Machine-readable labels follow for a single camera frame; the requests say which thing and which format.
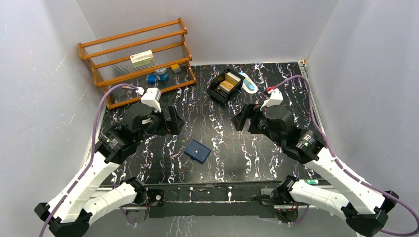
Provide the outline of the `blue leather card holder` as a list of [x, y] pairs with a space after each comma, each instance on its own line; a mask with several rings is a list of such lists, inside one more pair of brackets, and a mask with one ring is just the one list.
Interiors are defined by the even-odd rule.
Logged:
[[199, 163], [204, 163], [208, 156], [211, 154], [211, 149], [203, 145], [199, 141], [193, 139], [185, 148], [184, 152], [191, 159]]

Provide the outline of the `black card box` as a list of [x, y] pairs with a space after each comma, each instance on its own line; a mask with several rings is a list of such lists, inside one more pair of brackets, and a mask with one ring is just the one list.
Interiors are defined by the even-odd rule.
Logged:
[[207, 94], [215, 101], [225, 104], [232, 95], [241, 90], [244, 79], [243, 75], [227, 68], [210, 82]]

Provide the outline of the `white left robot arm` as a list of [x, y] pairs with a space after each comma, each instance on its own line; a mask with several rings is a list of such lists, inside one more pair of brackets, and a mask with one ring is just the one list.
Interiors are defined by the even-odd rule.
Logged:
[[104, 132], [98, 142], [93, 142], [89, 162], [63, 191], [51, 201], [40, 202], [35, 207], [34, 212], [43, 221], [39, 235], [43, 236], [49, 229], [55, 237], [82, 237], [95, 221], [114, 209], [131, 203], [148, 203], [148, 187], [135, 177], [96, 198], [91, 196], [146, 139], [180, 133], [183, 119], [174, 105], [170, 105], [168, 111], [170, 117], [166, 119], [163, 112], [149, 105], [130, 106], [121, 122]]

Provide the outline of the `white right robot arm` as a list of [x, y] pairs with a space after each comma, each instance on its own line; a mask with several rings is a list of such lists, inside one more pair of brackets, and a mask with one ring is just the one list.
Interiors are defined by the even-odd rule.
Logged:
[[237, 131], [249, 120], [251, 134], [263, 134], [288, 157], [314, 170], [338, 192], [330, 192], [288, 176], [277, 187], [279, 200], [284, 204], [304, 202], [341, 218], [355, 232], [372, 237], [381, 231], [395, 202], [385, 195], [361, 184], [362, 178], [351, 178], [345, 165], [331, 157], [318, 132], [300, 129], [293, 113], [283, 105], [263, 108], [246, 104], [231, 118]]

